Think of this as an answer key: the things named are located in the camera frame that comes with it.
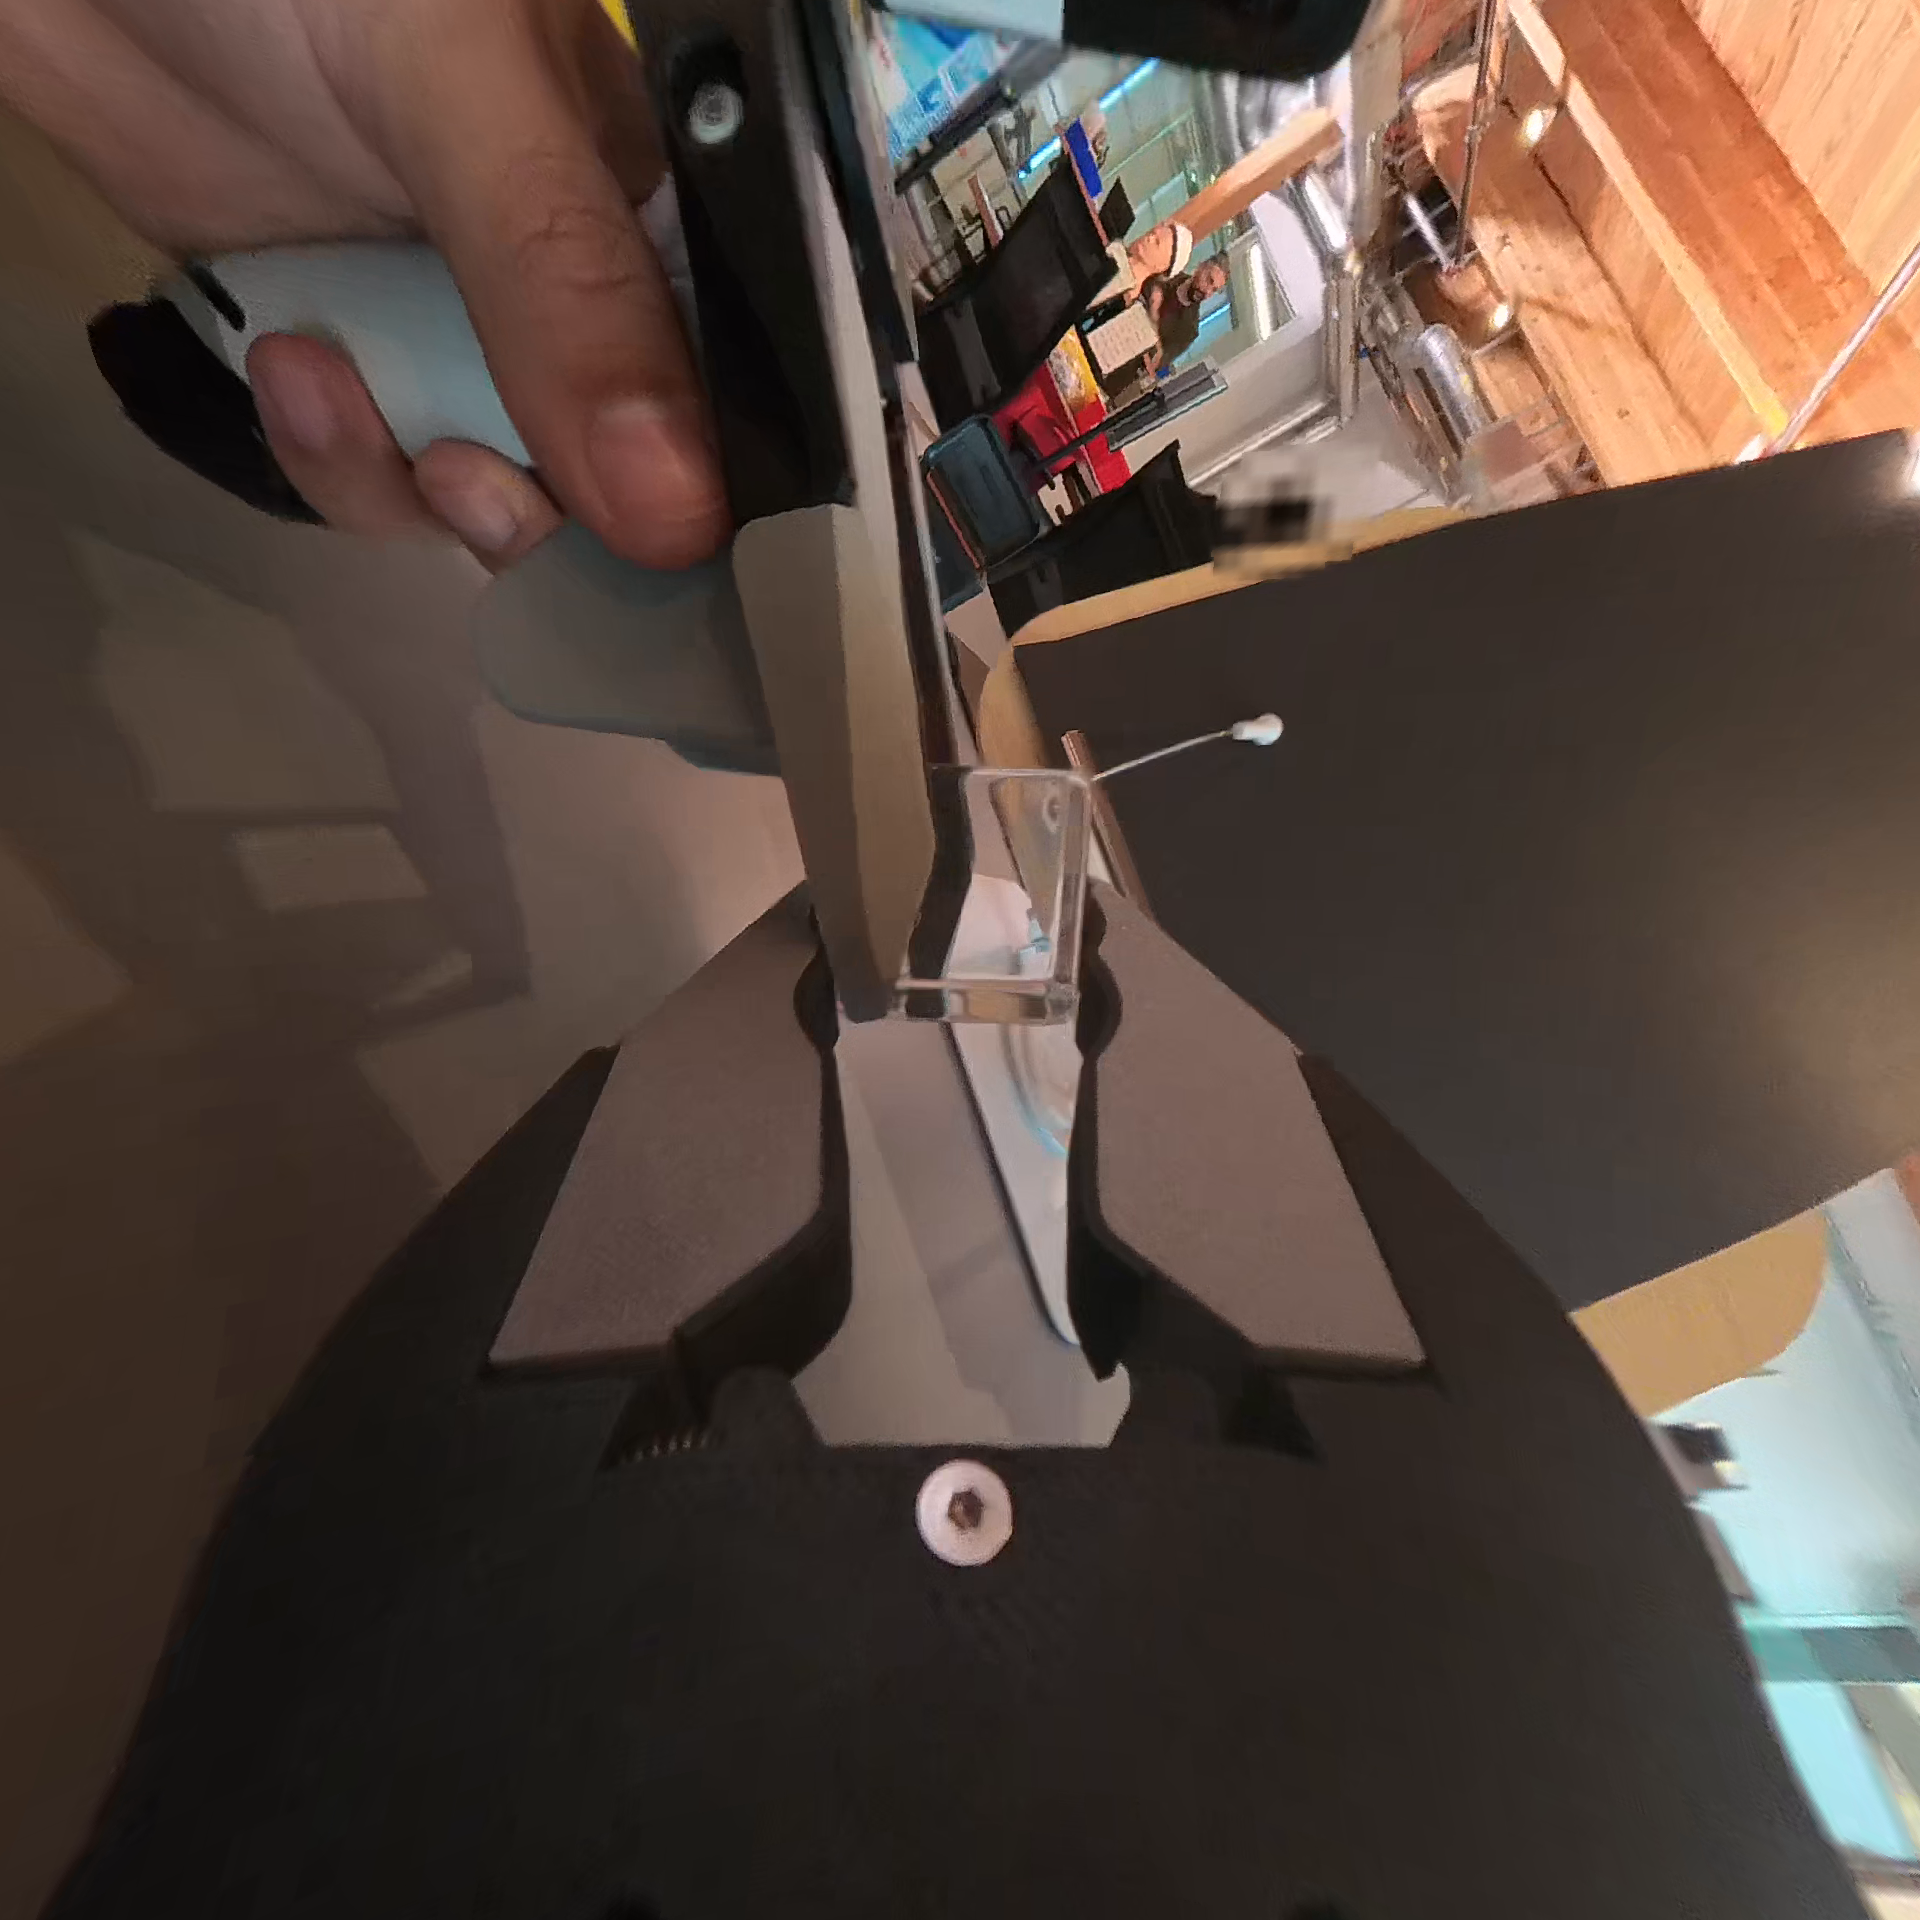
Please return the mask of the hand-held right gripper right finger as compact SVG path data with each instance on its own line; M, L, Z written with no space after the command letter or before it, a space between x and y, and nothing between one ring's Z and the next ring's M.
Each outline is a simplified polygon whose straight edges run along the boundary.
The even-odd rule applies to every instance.
M1422 1342L1296 1045L1093 882L1068 1149L1068 1321L1096 1374L1150 1321L1308 1374L1410 1374Z

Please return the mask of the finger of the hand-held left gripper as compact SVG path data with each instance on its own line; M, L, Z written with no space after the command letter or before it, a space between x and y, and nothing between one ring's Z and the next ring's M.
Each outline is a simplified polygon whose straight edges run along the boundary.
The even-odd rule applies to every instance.
M773 269L773 339L799 351L799 501L740 527L733 588L846 1019L953 1022L950 945L972 828L939 765L945 712L923 674L923 514L898 362L869 318L822 95L840 34L816 4L763 28L799 261Z

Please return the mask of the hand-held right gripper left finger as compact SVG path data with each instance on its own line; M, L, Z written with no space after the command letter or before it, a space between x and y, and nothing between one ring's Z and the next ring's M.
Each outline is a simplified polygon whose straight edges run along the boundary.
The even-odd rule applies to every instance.
M616 1048L490 1362L795 1381L852 1307L836 1002L789 894Z

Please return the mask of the clear acrylic cube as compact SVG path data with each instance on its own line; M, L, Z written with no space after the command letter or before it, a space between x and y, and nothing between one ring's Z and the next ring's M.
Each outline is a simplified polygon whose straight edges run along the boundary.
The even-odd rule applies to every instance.
M888 1018L1065 1025L1079 1002L1092 781L938 765L928 801L935 861Z

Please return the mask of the person's left hand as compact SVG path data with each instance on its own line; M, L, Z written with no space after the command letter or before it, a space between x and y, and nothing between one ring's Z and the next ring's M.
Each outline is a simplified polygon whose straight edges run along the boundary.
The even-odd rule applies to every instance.
M642 568L732 539L695 355L640 205L659 144L600 4L5 4L2 104L178 261L420 238L530 469L399 451L350 362L260 337L293 492L355 538L506 568L562 521Z

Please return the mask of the dark grey case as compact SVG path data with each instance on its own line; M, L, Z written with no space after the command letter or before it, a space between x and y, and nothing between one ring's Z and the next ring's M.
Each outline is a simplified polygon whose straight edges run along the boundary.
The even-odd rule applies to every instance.
M1050 527L988 415L942 432L919 458L919 481L942 612L972 599Z

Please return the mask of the black monitor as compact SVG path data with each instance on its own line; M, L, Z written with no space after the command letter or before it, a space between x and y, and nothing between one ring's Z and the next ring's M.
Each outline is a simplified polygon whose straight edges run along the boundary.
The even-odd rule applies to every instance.
M1068 158L1000 245L918 314L918 369L945 432L1000 412L1113 277L1109 235Z

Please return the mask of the blue poster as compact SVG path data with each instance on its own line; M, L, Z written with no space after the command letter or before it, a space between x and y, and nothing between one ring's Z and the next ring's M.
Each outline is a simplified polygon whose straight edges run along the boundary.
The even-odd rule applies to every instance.
M888 159L898 171L938 144L1019 54L1015 37L895 12L870 17L869 45Z

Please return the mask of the red box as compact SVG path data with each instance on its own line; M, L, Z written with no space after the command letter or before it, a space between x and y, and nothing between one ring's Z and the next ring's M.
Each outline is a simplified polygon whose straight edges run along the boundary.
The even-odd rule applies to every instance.
M1133 474L1126 455L1110 447L1105 422L1103 394L1093 388L1092 401L1068 402L1050 365L1036 369L993 412L993 432L1029 495L1042 495L1079 467L1096 495L1122 488Z

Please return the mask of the black crate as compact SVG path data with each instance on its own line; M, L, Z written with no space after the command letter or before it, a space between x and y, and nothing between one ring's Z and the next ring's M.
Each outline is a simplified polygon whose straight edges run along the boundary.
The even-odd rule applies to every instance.
M1126 487L1096 495L1019 555L993 562L986 588L1006 638L1033 617L1212 562L1220 507L1193 492L1182 447L1162 447Z

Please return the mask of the black board with wooden edge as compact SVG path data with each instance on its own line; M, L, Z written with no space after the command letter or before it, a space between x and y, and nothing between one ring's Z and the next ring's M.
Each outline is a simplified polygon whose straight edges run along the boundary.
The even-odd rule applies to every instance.
M1165 932L1583 1309L1918 1154L1918 441L1036 619Z

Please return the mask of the silver ventilation duct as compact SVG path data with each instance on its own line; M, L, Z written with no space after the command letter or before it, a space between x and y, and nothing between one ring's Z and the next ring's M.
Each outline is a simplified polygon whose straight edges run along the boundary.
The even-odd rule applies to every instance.
M1453 455L1462 455L1490 425L1475 365L1449 324L1428 324L1406 337L1399 369L1408 398L1420 398L1433 432Z
M1293 205L1323 277L1319 361L1325 407L1335 425L1349 425L1359 407L1359 251L1335 194L1329 158L1310 158L1282 189Z

